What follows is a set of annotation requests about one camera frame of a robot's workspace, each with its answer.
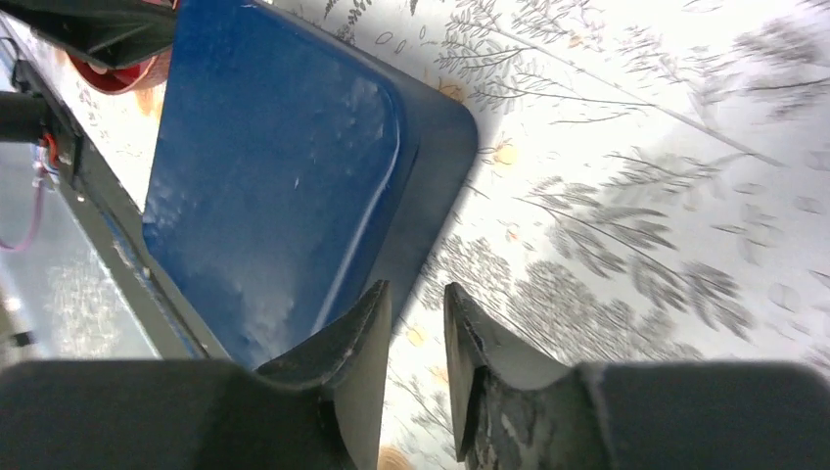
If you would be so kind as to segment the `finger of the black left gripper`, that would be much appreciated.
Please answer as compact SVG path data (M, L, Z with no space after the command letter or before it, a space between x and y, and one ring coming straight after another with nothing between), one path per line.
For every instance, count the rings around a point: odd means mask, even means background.
M167 51L176 23L172 6L142 0L1 0L1 12L105 69L129 68Z

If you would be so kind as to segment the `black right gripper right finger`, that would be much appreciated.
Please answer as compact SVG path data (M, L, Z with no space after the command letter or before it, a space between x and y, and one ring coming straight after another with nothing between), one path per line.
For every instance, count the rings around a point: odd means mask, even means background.
M444 291L457 459L469 469L825 469L829 385L782 361L565 365Z

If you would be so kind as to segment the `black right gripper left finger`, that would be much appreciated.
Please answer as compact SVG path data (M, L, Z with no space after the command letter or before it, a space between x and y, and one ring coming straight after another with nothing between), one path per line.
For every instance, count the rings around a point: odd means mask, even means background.
M5 469L373 469L390 286L256 370L221 359L36 360L1 376Z

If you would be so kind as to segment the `navy box lid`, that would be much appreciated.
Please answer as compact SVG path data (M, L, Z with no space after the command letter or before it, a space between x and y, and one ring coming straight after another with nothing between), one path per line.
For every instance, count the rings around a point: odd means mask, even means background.
M464 105L287 12L184 1L143 238L255 368L377 280L401 312L478 144Z

